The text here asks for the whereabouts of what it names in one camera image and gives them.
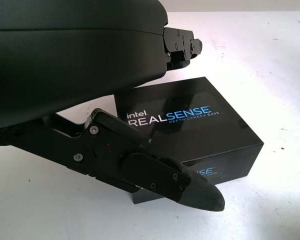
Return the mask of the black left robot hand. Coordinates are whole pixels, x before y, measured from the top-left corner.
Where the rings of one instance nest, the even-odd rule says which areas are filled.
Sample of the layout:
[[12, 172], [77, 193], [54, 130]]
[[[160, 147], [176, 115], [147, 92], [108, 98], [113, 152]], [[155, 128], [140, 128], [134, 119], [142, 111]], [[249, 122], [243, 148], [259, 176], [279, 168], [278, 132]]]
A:
[[136, 129], [97, 108], [77, 124], [60, 111], [187, 67], [203, 44], [169, 28], [157, 0], [0, 0], [0, 146], [13, 146], [129, 193], [225, 208], [219, 189], [152, 154]]

